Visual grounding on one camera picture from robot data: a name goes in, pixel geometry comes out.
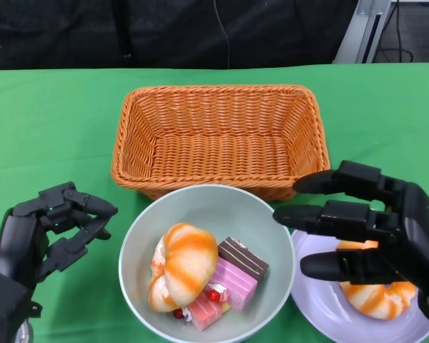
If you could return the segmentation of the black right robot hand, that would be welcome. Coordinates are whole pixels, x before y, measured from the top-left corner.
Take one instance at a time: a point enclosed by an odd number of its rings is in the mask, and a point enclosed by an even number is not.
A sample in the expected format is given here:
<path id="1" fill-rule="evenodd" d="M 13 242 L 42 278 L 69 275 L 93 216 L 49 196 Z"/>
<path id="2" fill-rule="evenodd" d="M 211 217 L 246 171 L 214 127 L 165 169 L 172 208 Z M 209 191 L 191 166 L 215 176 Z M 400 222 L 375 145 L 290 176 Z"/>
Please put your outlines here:
<path id="1" fill-rule="evenodd" d="M 305 257 L 300 262 L 305 276 L 354 284 L 409 281 L 418 288 L 418 306 L 429 319 L 429 196 L 419 185 L 345 160 L 337 169 L 299 179 L 294 189 L 305 194 L 344 193 L 360 202 L 281 206 L 273 213 L 277 223 L 308 234 L 378 243 L 376 248 Z"/>

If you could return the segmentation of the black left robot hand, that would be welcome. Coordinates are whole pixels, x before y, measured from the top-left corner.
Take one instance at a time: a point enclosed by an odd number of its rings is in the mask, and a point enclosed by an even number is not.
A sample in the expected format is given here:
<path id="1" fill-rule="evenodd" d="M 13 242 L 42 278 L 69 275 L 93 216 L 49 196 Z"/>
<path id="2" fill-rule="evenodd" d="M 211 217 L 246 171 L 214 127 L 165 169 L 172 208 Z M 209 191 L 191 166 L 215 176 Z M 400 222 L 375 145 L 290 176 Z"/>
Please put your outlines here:
<path id="1" fill-rule="evenodd" d="M 5 214 L 0 229 L 0 274 L 28 289 L 64 271 L 94 239 L 108 240 L 106 225 L 118 208 L 79 192 L 73 182 L 40 191 Z"/>

